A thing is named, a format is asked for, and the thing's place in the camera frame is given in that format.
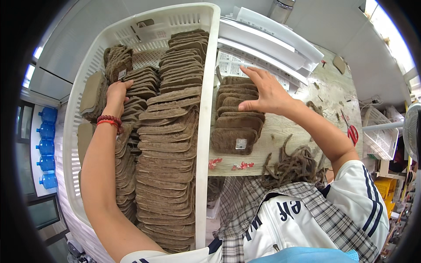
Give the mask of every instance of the red scissors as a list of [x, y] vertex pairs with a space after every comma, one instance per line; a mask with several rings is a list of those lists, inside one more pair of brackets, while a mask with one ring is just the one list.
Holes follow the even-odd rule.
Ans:
[[348, 121], [346, 120], [345, 114], [344, 112], [341, 110], [342, 112], [342, 117], [344, 117], [346, 126], [348, 127], [348, 138], [351, 138], [352, 142], [354, 143], [354, 147], [355, 145], [357, 145], [358, 142], [358, 132], [357, 129], [355, 128], [354, 125], [349, 125]]

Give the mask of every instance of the red string bracelet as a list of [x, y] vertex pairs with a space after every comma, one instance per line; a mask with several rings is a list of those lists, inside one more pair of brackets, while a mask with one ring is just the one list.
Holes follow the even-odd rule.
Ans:
[[109, 124], [111, 124], [111, 125], [114, 125], [114, 126], [117, 128], [117, 133], [119, 134], [118, 124], [117, 124], [117, 123], [115, 123], [115, 122], [114, 122], [114, 121], [112, 121], [112, 120], [100, 120], [99, 122], [97, 122], [97, 123], [96, 123], [96, 125], [100, 125], [101, 123], [104, 123], [104, 122], [107, 122], [107, 123], [109, 123]]
[[96, 125], [101, 124], [103, 122], [115, 125], [117, 127], [117, 134], [122, 134], [124, 132], [124, 129], [121, 126], [121, 120], [117, 117], [110, 115], [101, 115], [96, 119]]

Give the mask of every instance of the yellow crate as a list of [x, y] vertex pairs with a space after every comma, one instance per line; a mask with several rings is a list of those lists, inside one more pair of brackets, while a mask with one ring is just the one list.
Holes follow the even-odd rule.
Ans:
[[387, 218], [390, 218], [390, 216], [392, 215], [392, 211], [393, 211], [395, 203], [391, 203], [391, 202], [384, 202], [384, 203], [386, 204]]
[[394, 192], [396, 179], [379, 177], [374, 181], [378, 191], [383, 199], [387, 198], [389, 192]]
[[386, 203], [391, 203], [392, 202], [392, 200], [393, 200], [393, 194], [394, 194], [394, 192], [389, 192], [388, 194], [387, 194], [387, 198], [386, 199], [384, 199], [384, 203], [386, 204]]

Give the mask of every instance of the white plastic crate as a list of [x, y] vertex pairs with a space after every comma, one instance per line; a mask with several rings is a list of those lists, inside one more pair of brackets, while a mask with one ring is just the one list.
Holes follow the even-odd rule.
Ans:
[[[80, 100], [89, 76], [96, 71], [104, 72], [104, 50], [116, 44], [133, 48], [133, 68], [144, 65], [158, 66], [171, 34], [194, 29], [209, 32], [208, 50], [203, 74], [202, 99], [200, 102], [199, 132], [196, 169], [196, 248], [205, 246], [206, 191], [208, 176], [209, 135], [213, 78], [216, 61], [219, 17], [221, 10], [210, 3], [172, 5], [143, 12], [105, 28], [93, 41], [77, 72], [70, 93], [64, 121], [63, 170], [67, 196], [75, 215], [91, 226], [83, 209], [78, 173], [81, 170], [77, 150], [77, 127], [85, 122], [79, 114]], [[154, 25], [138, 27], [138, 23], [153, 19]]]
[[[369, 108], [365, 113], [362, 126], [365, 127], [385, 123], [391, 122], [377, 109]], [[393, 160], [398, 135], [399, 131], [397, 128], [373, 130], [364, 132], [363, 139], [364, 142], [368, 144], [383, 160]]]

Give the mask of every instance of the blue water jug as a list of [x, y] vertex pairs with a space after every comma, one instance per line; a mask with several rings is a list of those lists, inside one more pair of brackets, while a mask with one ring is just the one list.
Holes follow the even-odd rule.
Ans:
[[35, 145], [35, 148], [39, 149], [41, 155], [54, 155], [54, 141], [40, 140], [40, 143]]
[[37, 165], [41, 167], [43, 172], [54, 171], [56, 169], [56, 161], [54, 161], [54, 156], [41, 156], [40, 161], [37, 162]]
[[40, 177], [40, 184], [44, 186], [45, 189], [50, 189], [57, 187], [59, 184], [57, 183], [57, 177], [55, 173], [47, 173]]
[[37, 132], [40, 133], [40, 137], [43, 140], [54, 140], [54, 136], [56, 136], [56, 128], [52, 124], [41, 124]]
[[38, 112], [41, 116], [43, 123], [55, 124], [57, 120], [57, 110], [52, 108], [44, 107], [42, 112]]

